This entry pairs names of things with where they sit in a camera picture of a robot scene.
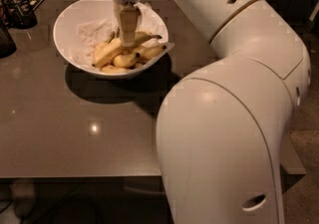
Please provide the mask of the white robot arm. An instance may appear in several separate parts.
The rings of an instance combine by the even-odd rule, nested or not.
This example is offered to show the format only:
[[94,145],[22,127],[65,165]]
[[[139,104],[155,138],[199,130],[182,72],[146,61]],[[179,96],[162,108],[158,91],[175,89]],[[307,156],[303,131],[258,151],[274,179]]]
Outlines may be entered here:
[[159,109],[157,151],[173,222],[285,224],[280,148],[309,89],[307,49],[264,0],[174,2],[218,60],[181,79]]

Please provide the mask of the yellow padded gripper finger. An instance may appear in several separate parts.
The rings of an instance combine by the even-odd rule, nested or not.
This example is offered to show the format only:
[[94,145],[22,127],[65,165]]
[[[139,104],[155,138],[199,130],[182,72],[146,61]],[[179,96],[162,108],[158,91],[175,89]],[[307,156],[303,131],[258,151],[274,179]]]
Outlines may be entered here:
[[136,6],[127,6],[119,12],[120,38],[124,46],[131,46],[135,42],[140,11]]
[[116,29],[115,29],[115,35],[117,38],[120,38],[120,33],[121,33],[121,27],[120,27],[120,9],[121,6],[117,3],[113,4],[113,14],[114,14],[114,18],[115,18],[115,25],[116,25]]

